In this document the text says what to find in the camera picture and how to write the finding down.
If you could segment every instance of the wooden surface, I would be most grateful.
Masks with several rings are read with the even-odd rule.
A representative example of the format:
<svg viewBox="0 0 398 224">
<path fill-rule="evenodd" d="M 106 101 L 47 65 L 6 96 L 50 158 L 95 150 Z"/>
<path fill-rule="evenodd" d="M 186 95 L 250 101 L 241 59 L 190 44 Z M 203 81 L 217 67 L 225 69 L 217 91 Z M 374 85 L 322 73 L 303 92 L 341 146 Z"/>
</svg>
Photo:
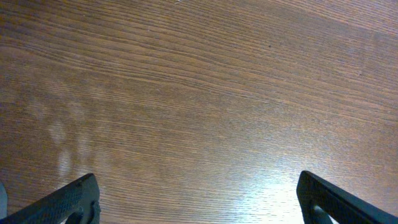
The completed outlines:
<svg viewBox="0 0 398 224">
<path fill-rule="evenodd" d="M 398 215 L 398 3 L 1 3 L 9 213 L 94 172 L 102 223 L 303 223 L 310 170 Z"/>
</svg>

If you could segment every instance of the dark wood surface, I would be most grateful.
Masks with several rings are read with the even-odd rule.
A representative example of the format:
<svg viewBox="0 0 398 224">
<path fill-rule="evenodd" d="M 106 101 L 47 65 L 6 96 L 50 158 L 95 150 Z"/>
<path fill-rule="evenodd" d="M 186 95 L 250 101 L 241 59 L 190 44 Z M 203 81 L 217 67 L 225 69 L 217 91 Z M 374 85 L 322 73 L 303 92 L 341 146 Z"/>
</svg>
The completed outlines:
<svg viewBox="0 0 398 224">
<path fill-rule="evenodd" d="M 94 172 L 102 223 L 303 223 L 310 170 L 398 215 L 398 3 L 4 1 L 9 213 Z"/>
</svg>

